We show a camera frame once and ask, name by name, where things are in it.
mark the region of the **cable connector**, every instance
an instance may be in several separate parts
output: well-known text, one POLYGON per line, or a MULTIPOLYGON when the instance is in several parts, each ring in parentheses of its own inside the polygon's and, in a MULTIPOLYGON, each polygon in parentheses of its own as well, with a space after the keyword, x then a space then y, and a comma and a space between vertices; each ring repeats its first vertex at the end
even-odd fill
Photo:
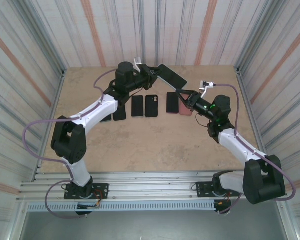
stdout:
POLYGON ((202 92, 201 98, 203 99, 207 93, 207 90, 212 89, 214 86, 215 83, 213 81, 201 81, 199 87, 200 92, 202 92))
POLYGON ((223 217, 224 217, 224 216, 227 216, 227 215, 229 215, 229 213, 230 213, 230 210, 229 210, 227 213, 223 213, 223 214, 222 214, 222 213, 220 213, 220 211, 218 211, 217 213, 218 213, 218 215, 219 215, 219 216, 223 216, 223 217))
POLYGON ((134 68, 140 73, 141 72, 141 70, 140 70, 140 68, 138 67, 138 65, 140 65, 140 64, 142 64, 142 61, 141 61, 141 57, 135 57, 134 59, 133 59, 133 62, 134 62, 134 68))

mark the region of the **wooden table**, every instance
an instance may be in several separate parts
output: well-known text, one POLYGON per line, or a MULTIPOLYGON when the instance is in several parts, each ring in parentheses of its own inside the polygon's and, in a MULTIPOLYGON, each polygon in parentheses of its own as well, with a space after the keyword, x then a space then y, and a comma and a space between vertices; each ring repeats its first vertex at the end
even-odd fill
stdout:
MULTIPOLYGON (((95 79, 111 68, 70 68, 62 87, 56 108, 55 118, 61 115, 74 115, 100 97, 93 88, 95 79)), ((215 83, 232 84, 240 91, 232 66, 174 66, 176 73, 184 77, 187 90, 199 90, 201 80, 215 83)), ((98 82, 106 89, 115 73, 110 73, 98 82)), ((197 124, 195 113, 192 116, 166 113, 167 92, 173 92, 162 80, 158 79, 148 91, 138 95, 158 95, 158 117, 131 117, 131 100, 126 103, 127 119, 99 123, 87 136, 85 162, 89 172, 152 172, 152 171, 208 171, 243 169, 232 154, 209 137, 207 129, 197 124)), ((205 99, 212 103, 217 95, 231 99, 232 112, 229 118, 235 124, 237 99, 229 87, 209 89, 205 99)), ((198 116, 201 124, 208 120, 198 116)), ((255 137, 249 121, 242 96, 239 112, 240 134, 256 146, 255 137)), ((56 158, 50 148, 52 134, 45 156, 56 158)), ((43 173, 62 173, 67 169, 59 163, 43 162, 43 173)))

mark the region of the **purple cable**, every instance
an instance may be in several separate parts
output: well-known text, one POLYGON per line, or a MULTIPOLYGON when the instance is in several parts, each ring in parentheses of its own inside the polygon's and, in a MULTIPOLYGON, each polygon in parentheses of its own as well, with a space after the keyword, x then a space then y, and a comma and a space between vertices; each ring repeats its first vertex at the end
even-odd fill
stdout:
POLYGON ((240 193, 240 195, 238 196, 238 198, 234 201, 234 203, 230 207, 228 207, 225 210, 219 211, 219 214, 224 214, 224 213, 228 212, 230 209, 232 209, 239 202, 239 200, 240 200, 241 197, 242 197, 242 193, 240 193))
POLYGON ((231 85, 231 84, 216 84, 217 87, 230 87, 235 91, 235 95, 236 95, 236 116, 235 116, 235 126, 234 126, 234 135, 237 136, 237 132, 238 132, 238 118, 239 118, 239 105, 240 105, 240 101, 239 101, 239 93, 236 89, 235 86, 231 85))
MULTIPOLYGON (((274 167, 279 173, 281 173, 290 183, 291 187, 292 187, 292 193, 291 196, 286 197, 286 198, 276 198, 275 201, 288 201, 291 200, 295 197, 296 195, 296 186, 293 183, 292 179, 286 175, 286 173, 284 171, 282 171, 282 169, 280 169, 277 165, 275 165, 274 163, 272 163, 271 161, 269 161, 268 159, 266 159, 264 156, 260 155, 259 153, 255 152, 252 148, 250 148, 248 145, 246 145, 238 136, 238 118, 239 118, 239 104, 240 104, 240 100, 239 100, 239 93, 236 89, 235 86, 231 85, 231 84, 215 84, 215 86, 217 87, 230 87, 235 91, 236 94, 236 99, 237 99, 237 106, 236 106, 236 115, 235 115, 235 126, 234 126, 234 135, 235 138, 246 148, 248 149, 251 153, 255 154, 257 157, 261 158, 262 160, 264 160, 266 163, 270 164, 272 167, 274 167)), ((239 199, 241 198, 241 194, 239 195, 239 197, 237 198, 237 200, 230 206, 228 207, 226 210, 221 211, 220 213, 224 213, 229 211, 231 208, 233 208, 233 206, 235 204, 237 204, 237 202, 239 201, 239 199)))
MULTIPOLYGON (((95 89, 98 89, 101 91, 101 98, 100 98, 100 101, 92 108, 90 109, 89 111, 85 112, 84 114, 81 115, 81 118, 83 118, 84 116, 92 113, 94 110, 96 110, 101 102, 104 100, 104 91, 96 86, 97 82, 102 78, 104 77, 105 75, 109 74, 109 73, 112 73, 114 72, 116 69, 112 69, 110 71, 107 71, 105 73, 103 73, 102 75, 100 75, 93 83, 93 87, 95 89)), ((55 162, 55 163, 61 163, 61 164, 64 164, 67 168, 67 170, 69 171, 69 174, 70 174, 70 180, 62 180, 62 181, 59 181, 57 183, 55 183, 54 185, 52 185, 49 190, 46 192, 46 195, 45 195, 45 199, 44 199, 44 204, 45 204, 45 207, 46 209, 49 211, 49 213, 51 213, 52 215, 58 217, 58 218, 61 218, 61 219, 77 219, 77 218, 81 218, 82 216, 76 216, 76 217, 65 217, 65 216, 60 216, 56 213, 54 213, 53 211, 51 211, 51 209, 48 207, 48 195, 49 195, 49 192, 51 191, 52 188, 54 188, 56 185, 60 184, 60 183, 71 183, 74 179, 74 175, 70 169, 70 167, 68 166, 68 164, 63 161, 63 160, 60 160, 60 159, 52 159, 52 158, 46 158, 46 157, 42 157, 42 156, 39 156, 37 155, 36 153, 34 153, 33 151, 31 151, 31 149, 28 147, 27 145, 27 142, 26 142, 26 133, 27 133, 27 130, 32 126, 32 125, 35 125, 35 124, 45 124, 45 123, 65 123, 65 122, 71 122, 71 121, 75 121, 75 120, 78 120, 80 119, 80 117, 74 117, 74 118, 67 118, 67 119, 46 119, 46 120, 37 120, 37 121, 33 121, 33 122, 30 122, 28 125, 25 126, 25 128, 23 129, 23 133, 22 133, 22 143, 24 145, 24 148, 25 150, 27 150, 27 152, 30 153, 30 155, 32 155, 33 157, 37 158, 37 159, 41 159, 41 160, 44 160, 44 161, 49 161, 49 162, 55 162)))
POLYGON ((51 213, 53 216, 57 217, 57 218, 60 218, 60 219, 80 219, 80 218, 83 218, 85 215, 81 215, 81 216, 62 216, 62 215, 59 215, 55 212, 53 212, 49 206, 48 206, 48 195, 50 193, 50 191, 55 187, 57 186, 58 184, 61 184, 61 183, 71 183, 72 181, 71 180, 61 180, 61 181, 58 181, 57 183, 53 184, 49 190, 46 192, 45 194, 45 198, 44 198, 44 204, 45 204, 45 208, 48 210, 49 213, 51 213))

